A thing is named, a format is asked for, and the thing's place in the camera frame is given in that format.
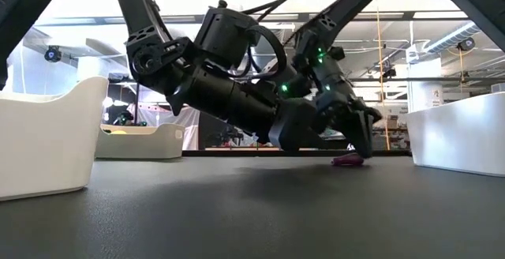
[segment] purple object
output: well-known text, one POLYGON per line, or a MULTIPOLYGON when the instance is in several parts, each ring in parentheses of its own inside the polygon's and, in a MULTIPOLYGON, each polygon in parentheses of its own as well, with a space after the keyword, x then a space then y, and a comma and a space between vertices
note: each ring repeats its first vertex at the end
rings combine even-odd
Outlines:
POLYGON ((344 156, 335 157, 331 164, 333 166, 360 166, 364 160, 357 153, 350 153, 344 156))

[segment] white container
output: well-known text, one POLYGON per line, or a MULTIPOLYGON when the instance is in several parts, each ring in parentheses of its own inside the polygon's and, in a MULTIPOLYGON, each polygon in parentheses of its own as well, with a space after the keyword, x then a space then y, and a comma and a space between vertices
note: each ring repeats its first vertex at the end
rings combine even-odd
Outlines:
POLYGON ((101 125, 96 145, 97 158, 166 160, 181 157, 184 126, 159 127, 101 125), (122 131, 125 134, 105 133, 122 131))
POLYGON ((107 86, 91 77, 62 96, 0 92, 0 201, 88 184, 107 86))
POLYGON ((409 113, 416 165, 505 176, 505 92, 409 113))

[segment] security camera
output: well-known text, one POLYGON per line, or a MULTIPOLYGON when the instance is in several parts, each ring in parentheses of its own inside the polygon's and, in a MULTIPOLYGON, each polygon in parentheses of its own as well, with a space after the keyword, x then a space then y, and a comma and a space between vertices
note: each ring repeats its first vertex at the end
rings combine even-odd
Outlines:
POLYGON ((59 46, 49 46, 47 49, 44 58, 48 62, 59 62, 62 60, 62 53, 59 50, 59 46))

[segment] dark gray floor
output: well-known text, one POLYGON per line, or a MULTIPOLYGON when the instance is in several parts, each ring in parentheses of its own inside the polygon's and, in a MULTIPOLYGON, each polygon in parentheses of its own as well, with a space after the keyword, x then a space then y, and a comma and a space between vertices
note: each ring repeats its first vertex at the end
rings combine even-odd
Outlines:
POLYGON ((100 162, 0 204, 1 258, 505 258, 505 179, 375 158, 100 162))

